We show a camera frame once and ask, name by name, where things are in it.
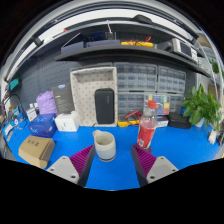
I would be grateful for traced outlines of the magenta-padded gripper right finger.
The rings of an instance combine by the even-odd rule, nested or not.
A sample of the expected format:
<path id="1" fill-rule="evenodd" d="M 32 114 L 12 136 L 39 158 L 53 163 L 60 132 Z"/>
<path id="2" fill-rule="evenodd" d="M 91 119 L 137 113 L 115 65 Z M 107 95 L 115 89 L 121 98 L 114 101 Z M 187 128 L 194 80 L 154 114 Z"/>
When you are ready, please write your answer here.
<path id="1" fill-rule="evenodd" d="M 140 186 L 145 186 L 178 171 L 166 157 L 155 157 L 135 145 L 131 147 L 131 156 Z"/>

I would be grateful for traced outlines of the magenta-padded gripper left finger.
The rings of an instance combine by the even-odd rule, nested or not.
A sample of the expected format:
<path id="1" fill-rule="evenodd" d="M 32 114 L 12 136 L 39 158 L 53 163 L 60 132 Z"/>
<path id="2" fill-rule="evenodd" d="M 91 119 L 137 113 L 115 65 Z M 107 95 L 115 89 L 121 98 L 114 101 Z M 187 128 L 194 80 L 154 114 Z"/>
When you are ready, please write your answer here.
<path id="1" fill-rule="evenodd" d="M 70 157 L 60 157 L 47 171 L 79 186 L 85 186 L 94 156 L 95 146 L 91 145 Z"/>

